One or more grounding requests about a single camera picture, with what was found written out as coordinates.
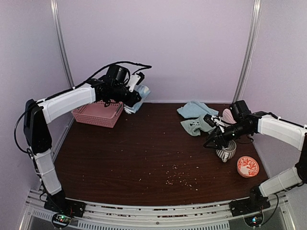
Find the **wooden table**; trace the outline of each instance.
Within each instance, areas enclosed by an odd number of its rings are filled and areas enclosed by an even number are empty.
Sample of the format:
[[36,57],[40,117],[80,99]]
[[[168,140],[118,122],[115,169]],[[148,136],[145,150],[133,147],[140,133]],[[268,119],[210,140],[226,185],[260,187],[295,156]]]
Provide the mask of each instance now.
[[[135,115],[123,112],[114,128],[74,122],[55,162],[67,197],[118,205],[208,203],[248,196],[267,179],[252,144],[237,144],[227,163],[204,149],[206,134],[192,137],[181,126],[181,106],[145,103]],[[259,163],[254,178],[236,171],[245,155]]]

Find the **cloth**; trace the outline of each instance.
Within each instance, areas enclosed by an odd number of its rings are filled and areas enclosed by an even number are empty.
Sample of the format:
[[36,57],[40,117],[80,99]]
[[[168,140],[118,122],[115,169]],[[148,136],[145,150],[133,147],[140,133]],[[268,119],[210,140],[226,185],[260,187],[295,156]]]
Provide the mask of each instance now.
[[129,107],[129,106],[124,106],[125,112],[127,114],[134,114],[136,113],[140,106],[143,104],[144,100],[147,98],[147,96],[150,94],[150,89],[145,86],[145,85],[140,85],[137,89],[137,92],[139,92],[140,96],[141,96],[141,101],[137,102],[133,107]]
[[205,115],[201,115],[195,120],[186,120],[180,122],[182,127],[189,133],[191,136],[199,136],[201,131],[211,132],[215,127],[211,127],[207,122],[204,121]]
[[177,109],[177,112],[182,115],[184,118],[196,118],[200,115],[218,115],[218,111],[209,108],[204,103],[198,101],[191,101],[186,103],[183,107]]

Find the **orange patterned bowl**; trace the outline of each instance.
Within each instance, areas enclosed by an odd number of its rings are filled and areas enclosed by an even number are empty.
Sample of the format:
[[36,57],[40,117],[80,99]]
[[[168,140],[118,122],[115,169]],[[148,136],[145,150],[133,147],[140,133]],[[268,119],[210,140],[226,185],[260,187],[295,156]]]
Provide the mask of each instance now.
[[257,161],[248,156],[241,157],[238,160],[236,169],[238,173],[245,178],[256,176],[259,173],[259,165]]

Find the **plastic basket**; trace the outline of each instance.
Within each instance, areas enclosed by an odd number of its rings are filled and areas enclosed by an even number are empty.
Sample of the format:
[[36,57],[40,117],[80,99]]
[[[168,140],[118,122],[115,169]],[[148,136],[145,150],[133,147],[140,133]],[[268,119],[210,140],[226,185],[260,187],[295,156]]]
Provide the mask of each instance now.
[[102,101],[87,104],[74,109],[71,113],[77,122],[113,128],[120,114],[123,112],[123,103],[112,103],[105,107]]

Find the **robotic arm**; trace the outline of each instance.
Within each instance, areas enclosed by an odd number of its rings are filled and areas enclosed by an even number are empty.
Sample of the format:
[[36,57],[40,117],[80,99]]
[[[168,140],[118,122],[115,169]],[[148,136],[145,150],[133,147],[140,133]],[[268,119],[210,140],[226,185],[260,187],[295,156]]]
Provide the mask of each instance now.
[[236,124],[224,127],[216,117],[207,116],[205,121],[215,130],[208,136],[205,148],[222,149],[228,142],[241,135],[261,133],[279,139],[301,151],[299,162],[292,168],[270,178],[250,190],[247,199],[232,201],[230,208],[233,216],[259,211],[262,207],[270,207],[268,196],[280,191],[288,191],[307,183],[307,126],[301,126],[277,117],[272,113],[251,113],[245,101],[230,105]]
[[142,98],[134,90],[144,79],[141,72],[130,76],[129,70],[119,65],[108,65],[106,75],[88,79],[77,88],[57,93],[46,99],[27,101],[24,113],[24,135],[29,145],[28,153],[35,171],[47,193],[45,208],[69,216],[82,217],[85,203],[65,199],[51,158],[52,139],[47,127],[59,116],[85,104],[103,100],[106,106],[112,101],[129,107]]

